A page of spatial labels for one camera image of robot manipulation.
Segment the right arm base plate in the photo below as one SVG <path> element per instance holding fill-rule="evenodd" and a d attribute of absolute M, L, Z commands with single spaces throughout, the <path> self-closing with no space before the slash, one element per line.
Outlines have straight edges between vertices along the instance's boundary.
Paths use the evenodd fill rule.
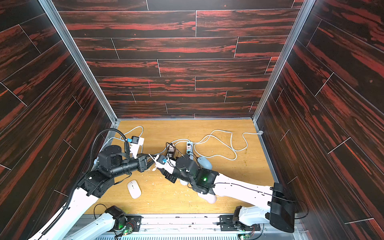
<path fill-rule="evenodd" d="M 240 210 L 242 206 L 238 206 L 232 215 L 220 215 L 219 221 L 216 223 L 220 226 L 221 231 L 260 231 L 260 224 L 245 225 L 240 222 Z"/>

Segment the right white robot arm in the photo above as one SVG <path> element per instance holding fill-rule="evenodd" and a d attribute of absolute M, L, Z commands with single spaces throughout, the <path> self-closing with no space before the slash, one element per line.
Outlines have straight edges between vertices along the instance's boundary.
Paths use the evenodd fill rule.
<path fill-rule="evenodd" d="M 210 204 L 214 204 L 217 197 L 229 197 L 250 204 L 250 207 L 236 207 L 229 224 L 232 228 L 247 231 L 253 225 L 270 224 L 280 231 L 294 232 L 295 204 L 285 197 L 281 184 L 259 186 L 231 179 L 199 167 L 186 156 L 174 161 L 160 155 L 156 167 L 169 181 L 181 180 L 190 185 L 200 198 Z"/>

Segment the white wireless mouse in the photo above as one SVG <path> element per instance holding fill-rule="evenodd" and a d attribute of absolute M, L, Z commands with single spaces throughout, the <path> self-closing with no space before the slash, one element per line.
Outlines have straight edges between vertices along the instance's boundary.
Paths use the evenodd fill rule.
<path fill-rule="evenodd" d="M 127 184 L 127 189 L 133 199 L 137 199 L 142 195 L 142 191 L 136 180 L 132 180 Z"/>

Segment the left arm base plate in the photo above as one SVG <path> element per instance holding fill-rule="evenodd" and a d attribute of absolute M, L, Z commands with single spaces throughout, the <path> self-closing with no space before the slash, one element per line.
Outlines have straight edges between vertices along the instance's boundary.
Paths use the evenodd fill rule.
<path fill-rule="evenodd" d="M 111 231 L 128 235 L 132 232 L 138 232 L 141 227 L 143 217 L 140 215 L 128 215 L 116 206 L 105 210 L 105 214 L 112 216 L 113 224 Z"/>

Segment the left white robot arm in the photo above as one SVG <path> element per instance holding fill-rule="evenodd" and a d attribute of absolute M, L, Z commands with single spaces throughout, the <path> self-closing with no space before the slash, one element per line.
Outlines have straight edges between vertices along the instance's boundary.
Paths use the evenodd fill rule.
<path fill-rule="evenodd" d="M 81 216 L 106 191 L 115 184 L 115 178 L 132 172 L 144 172 L 160 155 L 138 154 L 122 151 L 120 146 L 108 146 L 98 153 L 97 167 L 83 175 L 72 187 L 64 206 L 49 220 L 31 240 L 62 240 Z"/>

